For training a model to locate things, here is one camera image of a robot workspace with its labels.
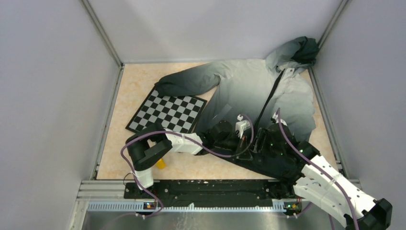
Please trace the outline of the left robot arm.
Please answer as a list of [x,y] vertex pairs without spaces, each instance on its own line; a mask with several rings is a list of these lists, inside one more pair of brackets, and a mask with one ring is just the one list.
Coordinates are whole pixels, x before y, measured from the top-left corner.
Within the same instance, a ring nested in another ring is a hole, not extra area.
[[123,150],[131,159],[130,168],[136,178],[135,192],[142,198],[153,194],[152,167],[168,152],[198,155],[203,151],[222,158],[235,157],[253,142],[254,127],[248,117],[240,117],[233,126],[220,121],[200,133],[180,133],[153,123],[129,137]]

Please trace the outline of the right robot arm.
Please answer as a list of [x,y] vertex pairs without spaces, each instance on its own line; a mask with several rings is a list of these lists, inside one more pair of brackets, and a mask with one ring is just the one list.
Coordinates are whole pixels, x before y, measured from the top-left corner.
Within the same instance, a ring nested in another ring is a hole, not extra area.
[[282,181],[281,192],[307,199],[347,230],[385,230],[392,204],[375,199],[339,173],[307,141],[297,142],[285,125],[260,128],[251,153],[259,173]]

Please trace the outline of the grey gradient hooded jacket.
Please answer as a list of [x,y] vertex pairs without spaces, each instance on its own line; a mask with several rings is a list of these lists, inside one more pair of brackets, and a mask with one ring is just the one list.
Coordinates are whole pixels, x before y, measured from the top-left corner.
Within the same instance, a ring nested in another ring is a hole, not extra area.
[[313,66],[317,42],[298,37],[273,50],[264,59],[213,61],[162,77],[155,88],[159,96],[195,96],[215,89],[195,126],[205,132],[218,122],[235,122],[246,114],[255,131],[271,126],[277,110],[299,142],[308,141],[316,124],[314,94],[301,73]]

